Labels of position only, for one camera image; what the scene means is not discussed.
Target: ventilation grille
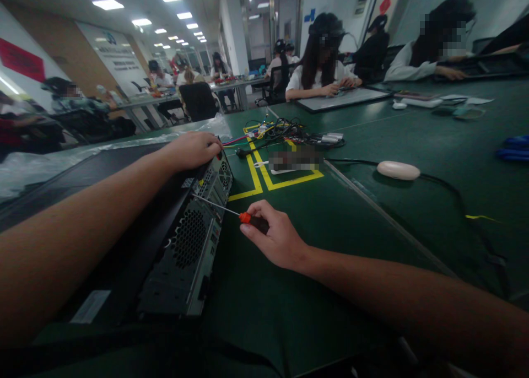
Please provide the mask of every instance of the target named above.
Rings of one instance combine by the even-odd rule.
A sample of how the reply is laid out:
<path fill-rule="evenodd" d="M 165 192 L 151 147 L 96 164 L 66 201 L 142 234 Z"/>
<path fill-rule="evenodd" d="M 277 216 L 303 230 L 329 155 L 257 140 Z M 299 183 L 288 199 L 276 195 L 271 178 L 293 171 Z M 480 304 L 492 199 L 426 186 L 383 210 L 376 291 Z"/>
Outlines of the ventilation grille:
<path fill-rule="evenodd" d="M 170 239 L 172 256 L 177 268 L 184 269 L 196 263 L 202 252 L 207 234 L 202 213 L 187 210 L 175 232 L 175 236 Z"/>

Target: black cable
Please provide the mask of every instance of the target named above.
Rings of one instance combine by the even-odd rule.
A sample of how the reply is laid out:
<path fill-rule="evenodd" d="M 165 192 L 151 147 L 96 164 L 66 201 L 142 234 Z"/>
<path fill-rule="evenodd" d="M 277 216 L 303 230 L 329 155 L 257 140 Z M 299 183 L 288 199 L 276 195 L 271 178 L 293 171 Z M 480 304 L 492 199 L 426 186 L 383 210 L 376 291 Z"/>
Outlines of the black cable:
<path fill-rule="evenodd" d="M 367 164 L 370 166 L 378 166 L 379 163 L 373 162 L 370 160 L 362 160 L 362 159 L 326 159 L 328 161 L 335 161 L 335 162 L 347 162 L 347 163 L 361 163 L 361 164 Z M 463 197 L 459 190 L 450 184 L 449 182 L 442 180 L 438 177 L 434 177 L 429 174 L 421 173 L 419 175 L 419 178 L 425 179 L 427 181 L 435 182 L 437 184 L 440 184 L 444 186 L 446 189 L 448 189 L 450 192 L 454 194 L 457 200 L 458 207 L 460 211 L 463 214 L 463 217 L 465 219 L 465 222 L 467 223 L 469 229 L 474 232 L 480 239 L 481 243 L 485 247 L 487 253 L 489 253 L 488 262 L 491 263 L 494 266 L 494 269 L 496 271 L 496 275 L 498 276 L 498 281 L 500 282 L 501 289 L 504 293 L 504 297 L 506 299 L 509 299 L 509 296 L 511 294 L 511 288 L 509 283 L 509 277 L 507 276 L 507 272 L 505 269 L 507 258 L 504 256 L 498 254 L 492 245 L 492 242 L 487 238 L 485 233 L 483 232 L 483 229 L 479 226 L 479 223 L 477 223 L 475 220 L 468 218 L 467 214 L 467 208 L 465 206 L 465 201 L 463 200 Z"/>

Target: poster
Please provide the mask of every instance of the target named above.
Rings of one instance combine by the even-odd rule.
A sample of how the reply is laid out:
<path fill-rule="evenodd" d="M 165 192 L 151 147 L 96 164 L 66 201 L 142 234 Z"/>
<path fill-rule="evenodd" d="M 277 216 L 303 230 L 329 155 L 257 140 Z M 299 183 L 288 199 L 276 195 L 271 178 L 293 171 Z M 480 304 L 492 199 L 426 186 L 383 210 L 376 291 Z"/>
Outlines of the poster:
<path fill-rule="evenodd" d="M 138 94 L 132 82 L 147 85 L 147 74 L 124 34 L 79 22 L 77 26 L 127 96 Z"/>

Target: green workbench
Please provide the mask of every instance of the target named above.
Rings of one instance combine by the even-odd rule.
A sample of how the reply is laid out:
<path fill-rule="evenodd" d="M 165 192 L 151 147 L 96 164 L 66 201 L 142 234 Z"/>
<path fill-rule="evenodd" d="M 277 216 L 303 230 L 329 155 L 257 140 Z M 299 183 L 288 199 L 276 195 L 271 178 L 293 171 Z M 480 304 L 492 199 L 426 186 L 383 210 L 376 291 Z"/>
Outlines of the green workbench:
<path fill-rule="evenodd" d="M 501 222 L 485 220 L 482 226 L 496 250 L 509 260 L 506 269 L 514 300 L 529 288 L 529 276 L 523 270 L 527 261 L 523 224 L 528 216 L 524 208 L 529 193 L 528 167 L 497 160 L 494 151 L 505 138 L 529 133 L 529 116 L 524 112 L 529 101 L 526 80 L 392 87 L 496 100 L 485 104 L 486 115 L 472 122 L 434 116 L 430 110 L 415 107 L 395 111 L 389 100 L 314 115 L 293 103 L 271 109 L 279 117 L 299 118 L 309 132 L 344 133 L 347 144 L 327 152 L 329 158 L 402 161 L 453 184 L 463 194 L 470 214 Z M 270 113 L 260 108 L 227 115 L 226 119 L 236 137 L 248 120 L 262 120 L 266 112 Z M 200 126 L 191 123 L 141 138 Z M 258 157 L 268 160 L 268 154 L 280 148 L 284 146 L 262 149 Z M 324 165 L 318 173 L 268 175 L 267 183 L 260 169 L 252 175 L 249 162 L 233 150 L 226 149 L 235 178 L 231 194 L 239 197 L 229 202 L 230 209 L 244 211 L 250 203 L 267 199 L 289 214 L 309 244 L 452 274 L 502 295 L 484 246 L 469 232 L 452 195 L 441 186 L 423 180 L 402 183 L 378 175 L 371 166 L 340 163 L 333 166 L 346 180 Z M 253 156 L 252 163 L 258 157 Z M 380 207 L 395 221 L 381 214 Z M 295 376 L 366 352 L 397 336 L 325 287 L 272 265 L 238 227 L 235 217 L 226 216 L 212 291 L 200 322 L 205 338 L 220 338 L 263 355 L 279 371 Z M 37 343 L 101 331 L 104 329 L 98 327 L 65 330 L 51 324 Z M 41 376 L 57 372 L 67 376 L 87 369 L 97 376 L 116 376 L 116 371 L 122 376 L 148 376 L 158 363 L 154 352 L 147 345 L 124 349 Z M 235 363 L 215 352 L 206 353 L 214 376 L 274 376 L 265 366 Z"/>

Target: hand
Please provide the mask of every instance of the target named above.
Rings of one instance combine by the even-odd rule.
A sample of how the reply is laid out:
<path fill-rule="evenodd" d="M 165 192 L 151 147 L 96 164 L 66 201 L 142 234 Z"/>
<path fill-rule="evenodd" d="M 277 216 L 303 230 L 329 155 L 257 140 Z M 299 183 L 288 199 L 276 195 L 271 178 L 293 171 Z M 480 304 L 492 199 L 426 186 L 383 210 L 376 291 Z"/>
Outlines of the hand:
<path fill-rule="evenodd" d="M 336 94 L 338 94 L 339 88 L 340 86 L 338 86 L 336 83 L 331 83 L 330 85 L 327 85 L 320 89 L 320 95 L 323 97 L 325 96 L 333 97 Z"/>
<path fill-rule="evenodd" d="M 173 172 L 197 168 L 222 150 L 222 143 L 212 133 L 187 132 L 155 152 Z"/>
<path fill-rule="evenodd" d="M 453 69 L 443 66 L 435 67 L 435 73 L 438 75 L 442 75 L 449 80 L 462 80 L 468 77 L 465 72 L 459 71 L 459 69 Z"/>
<path fill-rule="evenodd" d="M 266 235 L 250 224 L 241 224 L 240 229 L 272 263 L 294 270 L 308 259 L 310 247 L 299 237 L 286 213 L 274 210 L 265 200 L 252 203 L 248 213 L 268 221 L 270 229 Z"/>

